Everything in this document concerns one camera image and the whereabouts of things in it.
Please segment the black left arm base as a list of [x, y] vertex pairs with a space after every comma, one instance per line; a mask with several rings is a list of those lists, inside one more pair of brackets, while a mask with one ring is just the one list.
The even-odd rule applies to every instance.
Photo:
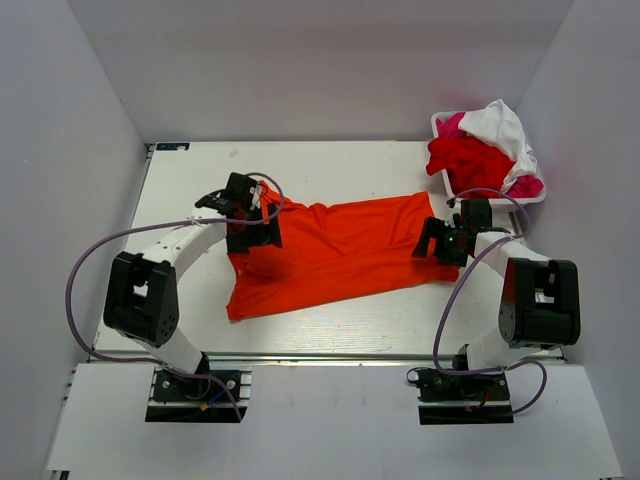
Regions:
[[224, 388], [211, 380], [188, 379], [157, 369], [152, 377], [146, 408], [147, 423], [237, 424], [249, 405], [251, 370], [223, 366], [210, 374], [225, 384], [240, 415]]

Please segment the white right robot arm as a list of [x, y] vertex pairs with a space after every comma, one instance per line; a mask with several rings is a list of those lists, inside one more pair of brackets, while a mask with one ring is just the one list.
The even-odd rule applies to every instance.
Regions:
[[[523, 237], [493, 224], [487, 199], [464, 199], [450, 219], [425, 219], [412, 252], [414, 258], [433, 256], [441, 266], [463, 269], [444, 307], [432, 349], [436, 370], [451, 375], [453, 390], [463, 398], [484, 391], [487, 375], [515, 369], [533, 354], [579, 340], [576, 264], [534, 252], [521, 242]], [[441, 338], [457, 297], [481, 263], [503, 280], [496, 324], [462, 347], [461, 367], [446, 368], [439, 357]]]

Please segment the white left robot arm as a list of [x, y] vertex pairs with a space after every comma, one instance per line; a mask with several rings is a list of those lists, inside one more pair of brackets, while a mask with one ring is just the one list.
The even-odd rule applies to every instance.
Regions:
[[186, 219], [167, 224], [160, 240], [138, 252], [123, 251], [112, 262], [104, 324], [178, 375], [177, 387], [191, 399], [209, 392], [212, 377], [206, 354], [179, 329], [178, 283], [219, 243], [229, 254], [282, 246], [278, 216], [284, 199], [268, 201], [258, 176], [231, 173], [226, 186], [197, 200]]

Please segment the white t-shirt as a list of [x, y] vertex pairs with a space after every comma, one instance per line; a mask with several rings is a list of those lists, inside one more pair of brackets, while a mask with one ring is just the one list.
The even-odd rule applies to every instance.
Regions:
[[503, 99], [494, 100], [483, 109], [464, 113], [458, 128], [497, 148], [511, 161], [512, 166], [503, 180], [504, 193], [512, 190], [520, 178], [537, 177], [537, 159], [521, 120]]

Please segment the blue table label sticker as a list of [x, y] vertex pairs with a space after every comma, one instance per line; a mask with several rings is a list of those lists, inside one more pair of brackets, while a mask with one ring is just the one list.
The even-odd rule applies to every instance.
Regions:
[[189, 142], [159, 142], [155, 145], [156, 151], [188, 151]]

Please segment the orange t-shirt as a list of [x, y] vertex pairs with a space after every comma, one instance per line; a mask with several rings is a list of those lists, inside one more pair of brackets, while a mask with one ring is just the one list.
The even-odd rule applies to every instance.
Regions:
[[433, 214], [425, 192], [326, 206], [270, 189], [265, 200], [284, 205], [282, 245], [230, 255], [236, 275], [226, 306], [231, 321], [458, 278], [458, 268], [412, 255]]

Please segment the white plastic basket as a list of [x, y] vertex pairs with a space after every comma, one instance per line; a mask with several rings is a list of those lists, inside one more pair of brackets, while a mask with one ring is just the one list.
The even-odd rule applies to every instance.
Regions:
[[[450, 117], [452, 117], [454, 114], [455, 114], [455, 111], [443, 111], [443, 112], [436, 112], [431, 116], [431, 129], [432, 129], [433, 138], [439, 137], [437, 121], [438, 120], [446, 121]], [[451, 187], [448, 172], [446, 170], [443, 170], [440, 172], [440, 176], [442, 177], [442, 180], [444, 182], [444, 189], [445, 189], [446, 195], [448, 197], [452, 197], [454, 195], [454, 192]], [[541, 203], [542, 201], [545, 200], [545, 198], [546, 198], [546, 187], [543, 187], [542, 190], [536, 196], [516, 198], [516, 201], [520, 205], [525, 206], [530, 204]], [[494, 211], [511, 212], [517, 209], [517, 207], [512, 202], [510, 202], [508, 199], [504, 197], [491, 198], [489, 202]]]

